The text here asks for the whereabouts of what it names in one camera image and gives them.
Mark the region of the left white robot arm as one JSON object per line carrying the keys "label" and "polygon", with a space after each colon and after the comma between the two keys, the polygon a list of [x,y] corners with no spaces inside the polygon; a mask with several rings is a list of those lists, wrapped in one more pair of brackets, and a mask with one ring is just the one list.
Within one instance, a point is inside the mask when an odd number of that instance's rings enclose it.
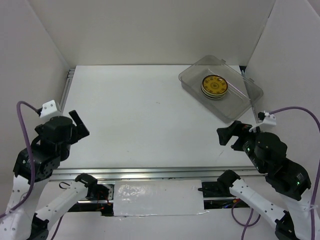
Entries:
{"label": "left white robot arm", "polygon": [[90,132],[75,110],[69,116],[54,116],[35,128],[37,137],[17,156],[13,187],[7,209],[0,218],[2,240],[45,240],[49,231],[82,198],[97,197],[97,179],[78,175],[71,185],[37,210],[40,197],[53,171],[70,155],[71,145]]}

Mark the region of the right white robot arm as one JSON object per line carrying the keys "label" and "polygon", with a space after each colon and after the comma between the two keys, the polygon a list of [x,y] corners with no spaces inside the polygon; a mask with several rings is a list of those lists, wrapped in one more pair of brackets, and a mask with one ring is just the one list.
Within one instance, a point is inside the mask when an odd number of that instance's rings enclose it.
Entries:
{"label": "right white robot arm", "polygon": [[272,228],[279,240],[318,240],[320,216],[307,171],[287,158],[287,145],[270,132],[253,130],[251,125],[234,121],[217,129],[219,144],[231,138],[235,151],[243,152],[270,187],[246,182],[237,173],[227,170],[218,179],[218,191],[244,201]]}

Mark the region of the yellow patterned plate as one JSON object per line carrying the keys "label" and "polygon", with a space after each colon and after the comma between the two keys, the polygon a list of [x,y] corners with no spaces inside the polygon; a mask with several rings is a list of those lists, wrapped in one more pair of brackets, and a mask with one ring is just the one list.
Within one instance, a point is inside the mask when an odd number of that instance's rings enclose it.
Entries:
{"label": "yellow patterned plate", "polygon": [[228,82],[219,75],[208,75],[202,80],[201,86],[209,93],[220,95],[228,91]]}

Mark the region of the cream floral plate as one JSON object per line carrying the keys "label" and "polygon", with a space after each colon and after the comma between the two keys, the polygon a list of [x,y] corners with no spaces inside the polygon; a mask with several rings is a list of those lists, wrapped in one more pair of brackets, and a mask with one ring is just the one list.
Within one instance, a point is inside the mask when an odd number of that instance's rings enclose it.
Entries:
{"label": "cream floral plate", "polygon": [[208,98],[208,99],[211,99],[211,100],[219,100],[219,99],[222,99],[226,94],[227,94],[227,91],[225,93],[222,93],[222,94],[213,94],[213,93],[209,93],[207,90],[205,90],[203,88],[203,86],[201,86],[201,92],[203,93],[203,95]]}

